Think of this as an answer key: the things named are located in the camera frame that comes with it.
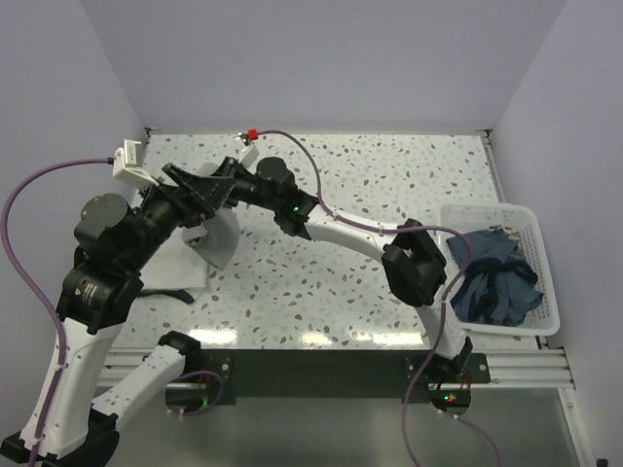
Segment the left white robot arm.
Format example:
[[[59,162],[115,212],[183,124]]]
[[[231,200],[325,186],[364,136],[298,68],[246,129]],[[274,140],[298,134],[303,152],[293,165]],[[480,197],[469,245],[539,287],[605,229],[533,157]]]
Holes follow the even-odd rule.
[[[25,427],[6,438],[2,454],[31,466],[103,466],[124,424],[171,382],[223,377],[202,365],[195,339],[169,332],[128,377],[104,394],[96,387],[111,345],[140,295],[141,270],[181,227],[213,217],[236,184],[230,177],[200,177],[165,167],[138,207],[116,194],[89,200],[74,234],[73,269],[56,305],[55,348],[45,383]]]

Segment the white folded tank top stack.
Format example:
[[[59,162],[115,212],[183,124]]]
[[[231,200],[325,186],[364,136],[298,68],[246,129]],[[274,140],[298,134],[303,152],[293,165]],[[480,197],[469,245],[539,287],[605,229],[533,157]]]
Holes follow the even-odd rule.
[[[175,231],[141,270],[140,297],[164,296],[192,304],[207,284],[206,262]]]

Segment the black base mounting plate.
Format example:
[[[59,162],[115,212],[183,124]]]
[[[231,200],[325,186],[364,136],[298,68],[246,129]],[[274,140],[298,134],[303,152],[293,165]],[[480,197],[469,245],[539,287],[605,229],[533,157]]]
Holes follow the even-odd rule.
[[[194,411],[212,402],[233,405],[240,398],[382,398],[401,400],[424,365],[425,350],[250,350],[204,349],[188,373],[208,370],[214,376],[192,377],[170,385],[170,408]],[[456,363],[435,356],[416,382],[411,403],[441,403],[466,409],[473,384],[492,380],[487,357],[471,353]]]

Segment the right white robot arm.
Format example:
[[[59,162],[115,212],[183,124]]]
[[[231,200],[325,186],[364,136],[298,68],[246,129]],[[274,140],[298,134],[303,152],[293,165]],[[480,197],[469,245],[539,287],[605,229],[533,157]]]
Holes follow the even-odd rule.
[[[231,206],[242,201],[269,210],[286,234],[345,247],[381,264],[389,291],[416,309],[432,338],[435,374],[454,382],[467,372],[473,345],[438,297],[448,279],[447,260],[421,223],[409,219],[386,227],[362,218],[340,220],[323,209],[319,197],[298,188],[280,158],[261,160],[254,173],[227,158],[214,174],[235,180]]]

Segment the white plastic basket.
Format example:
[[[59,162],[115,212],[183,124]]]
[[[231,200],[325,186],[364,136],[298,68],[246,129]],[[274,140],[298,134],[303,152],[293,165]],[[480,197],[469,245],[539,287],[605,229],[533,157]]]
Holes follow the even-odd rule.
[[[446,272],[450,279],[458,282],[448,295],[448,319],[465,331],[510,336],[553,336],[560,329],[560,315],[546,250],[534,213],[524,207],[509,203],[468,203],[453,202],[440,205],[436,214],[436,225],[465,235],[491,226],[503,226],[515,230],[520,238],[520,246],[526,259],[538,275],[536,288],[543,293],[539,307],[530,311],[524,323],[518,327],[505,327],[486,324],[464,323],[458,320],[451,305],[463,281],[465,270],[461,267],[468,262],[468,249],[458,237],[438,231],[438,247],[447,259]]]

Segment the aluminium front rail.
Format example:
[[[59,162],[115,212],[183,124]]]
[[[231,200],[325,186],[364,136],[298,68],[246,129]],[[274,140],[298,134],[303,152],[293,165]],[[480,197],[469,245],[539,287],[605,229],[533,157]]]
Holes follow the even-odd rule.
[[[539,340],[528,347],[483,350],[487,356],[491,386],[504,389],[574,389],[567,355]]]

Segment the grey tank top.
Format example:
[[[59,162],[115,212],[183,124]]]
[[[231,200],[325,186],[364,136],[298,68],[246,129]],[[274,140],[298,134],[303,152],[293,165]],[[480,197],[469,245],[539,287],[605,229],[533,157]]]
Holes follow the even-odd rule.
[[[184,227],[183,242],[195,251],[207,264],[223,270],[234,257],[238,248],[240,226],[230,200],[233,187],[220,195],[218,209],[194,227]]]

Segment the dark blue tank tops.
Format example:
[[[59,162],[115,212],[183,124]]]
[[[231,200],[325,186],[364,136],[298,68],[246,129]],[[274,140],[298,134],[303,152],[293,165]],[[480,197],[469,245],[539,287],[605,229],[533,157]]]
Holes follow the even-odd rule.
[[[518,233],[491,226],[464,235],[473,261],[451,298],[458,320],[505,327],[522,325],[539,307],[543,293],[536,288],[538,275],[526,259]]]

